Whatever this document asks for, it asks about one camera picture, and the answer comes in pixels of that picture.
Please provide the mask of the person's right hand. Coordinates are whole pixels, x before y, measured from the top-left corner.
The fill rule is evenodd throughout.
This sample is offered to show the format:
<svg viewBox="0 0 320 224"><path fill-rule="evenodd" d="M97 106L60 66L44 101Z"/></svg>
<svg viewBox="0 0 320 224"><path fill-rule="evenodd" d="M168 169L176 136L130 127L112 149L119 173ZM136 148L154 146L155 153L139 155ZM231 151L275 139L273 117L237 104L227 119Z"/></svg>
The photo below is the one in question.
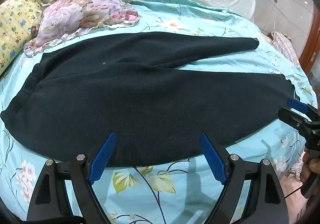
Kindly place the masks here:
<svg viewBox="0 0 320 224"><path fill-rule="evenodd" d="M309 168L309 150L307 148L304 149L302 162L303 162L303 166L300 173L300 181L302 183L305 183L311 173L311 170Z"/></svg>

